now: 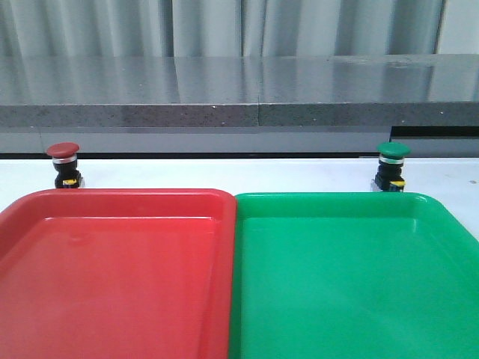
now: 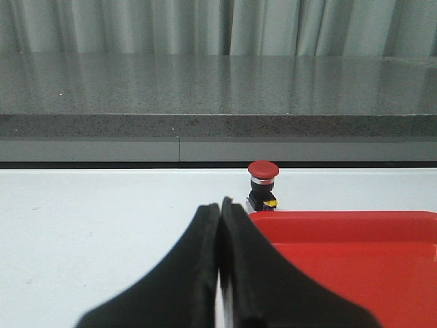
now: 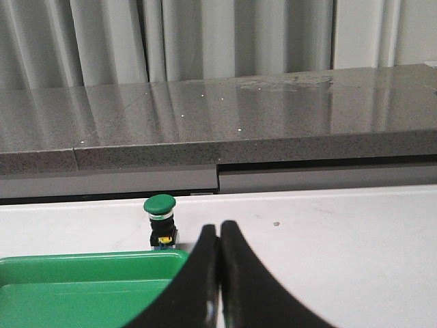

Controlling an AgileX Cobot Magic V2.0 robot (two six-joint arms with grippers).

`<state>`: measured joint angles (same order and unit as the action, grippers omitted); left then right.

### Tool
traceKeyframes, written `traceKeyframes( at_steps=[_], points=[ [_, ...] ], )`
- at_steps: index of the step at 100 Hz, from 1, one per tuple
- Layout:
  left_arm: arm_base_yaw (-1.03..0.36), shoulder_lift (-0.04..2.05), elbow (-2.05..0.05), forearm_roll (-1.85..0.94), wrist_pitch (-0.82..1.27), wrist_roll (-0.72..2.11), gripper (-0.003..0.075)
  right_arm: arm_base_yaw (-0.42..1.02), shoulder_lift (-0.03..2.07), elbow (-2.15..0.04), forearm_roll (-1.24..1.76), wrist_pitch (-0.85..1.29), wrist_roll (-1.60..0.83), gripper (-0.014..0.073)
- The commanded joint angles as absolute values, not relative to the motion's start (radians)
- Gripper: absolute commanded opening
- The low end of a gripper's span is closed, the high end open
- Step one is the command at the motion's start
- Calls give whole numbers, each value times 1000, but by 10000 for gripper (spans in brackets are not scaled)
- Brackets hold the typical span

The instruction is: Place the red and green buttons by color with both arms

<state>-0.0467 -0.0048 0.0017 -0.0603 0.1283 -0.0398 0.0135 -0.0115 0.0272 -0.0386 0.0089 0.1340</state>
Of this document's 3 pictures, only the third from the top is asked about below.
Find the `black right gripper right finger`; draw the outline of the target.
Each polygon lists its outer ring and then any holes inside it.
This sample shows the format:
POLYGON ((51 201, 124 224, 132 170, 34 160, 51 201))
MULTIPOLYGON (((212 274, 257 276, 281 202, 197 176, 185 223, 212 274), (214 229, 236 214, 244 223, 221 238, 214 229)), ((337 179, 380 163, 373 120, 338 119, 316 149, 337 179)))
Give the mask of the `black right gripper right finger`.
POLYGON ((221 286, 226 327, 331 327, 273 277, 235 221, 221 224, 221 286))

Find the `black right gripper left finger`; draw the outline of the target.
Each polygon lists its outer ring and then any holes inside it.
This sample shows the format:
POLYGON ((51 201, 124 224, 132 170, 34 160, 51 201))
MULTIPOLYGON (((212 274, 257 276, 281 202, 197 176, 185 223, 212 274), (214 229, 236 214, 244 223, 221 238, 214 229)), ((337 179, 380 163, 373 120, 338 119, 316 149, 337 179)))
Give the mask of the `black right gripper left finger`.
POLYGON ((188 260, 163 292, 127 327, 216 327, 219 238, 204 225, 188 260))

